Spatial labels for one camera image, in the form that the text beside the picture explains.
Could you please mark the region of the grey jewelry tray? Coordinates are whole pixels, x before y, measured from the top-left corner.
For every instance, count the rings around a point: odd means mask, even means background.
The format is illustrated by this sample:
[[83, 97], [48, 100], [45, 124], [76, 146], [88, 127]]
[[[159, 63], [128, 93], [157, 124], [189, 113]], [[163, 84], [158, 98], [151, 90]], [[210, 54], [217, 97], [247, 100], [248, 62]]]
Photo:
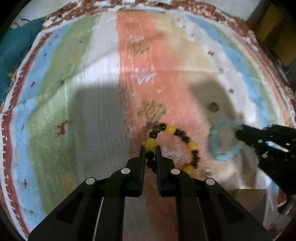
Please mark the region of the grey jewelry tray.
[[272, 214], [272, 202], [266, 189], [227, 190], [263, 227], [268, 229], [268, 219]]

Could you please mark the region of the gold coin pendant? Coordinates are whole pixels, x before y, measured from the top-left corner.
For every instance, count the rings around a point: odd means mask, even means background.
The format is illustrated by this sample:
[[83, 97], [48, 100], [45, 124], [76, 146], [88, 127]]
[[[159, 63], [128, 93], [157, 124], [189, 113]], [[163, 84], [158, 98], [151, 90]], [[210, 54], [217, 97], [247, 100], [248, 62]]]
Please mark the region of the gold coin pendant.
[[210, 168], [203, 168], [201, 170], [201, 175], [203, 178], [208, 178], [208, 177], [211, 177], [212, 176], [212, 171]]

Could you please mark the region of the yellow hanging cloth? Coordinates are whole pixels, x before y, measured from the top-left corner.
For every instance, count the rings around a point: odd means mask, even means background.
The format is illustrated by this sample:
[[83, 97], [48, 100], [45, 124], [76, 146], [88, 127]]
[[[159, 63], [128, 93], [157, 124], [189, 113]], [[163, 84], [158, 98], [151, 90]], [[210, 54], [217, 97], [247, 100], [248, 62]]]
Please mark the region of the yellow hanging cloth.
[[295, 58], [295, 1], [267, 1], [254, 31], [257, 39], [287, 67]]

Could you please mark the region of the striped colourful cloth mat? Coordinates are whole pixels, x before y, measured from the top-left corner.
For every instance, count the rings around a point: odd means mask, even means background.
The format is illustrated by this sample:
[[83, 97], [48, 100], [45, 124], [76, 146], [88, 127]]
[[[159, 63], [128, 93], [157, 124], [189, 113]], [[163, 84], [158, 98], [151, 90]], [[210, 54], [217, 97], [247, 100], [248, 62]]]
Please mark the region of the striped colourful cloth mat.
[[293, 126], [291, 90], [245, 23], [213, 6], [100, 6], [78, 2], [46, 17], [1, 102], [1, 207], [30, 232], [85, 178], [134, 158], [152, 126], [178, 168], [197, 144], [225, 189], [279, 188], [232, 125]]

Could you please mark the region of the teal blanket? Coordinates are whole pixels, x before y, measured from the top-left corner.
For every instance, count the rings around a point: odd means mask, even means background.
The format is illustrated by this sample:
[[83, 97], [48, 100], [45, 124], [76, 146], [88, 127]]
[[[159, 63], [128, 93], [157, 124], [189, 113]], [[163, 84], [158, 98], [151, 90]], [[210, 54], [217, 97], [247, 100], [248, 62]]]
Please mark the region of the teal blanket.
[[10, 73], [20, 66], [29, 52], [44, 18], [31, 20], [21, 27], [9, 28], [1, 41], [1, 102], [4, 101], [11, 84]]

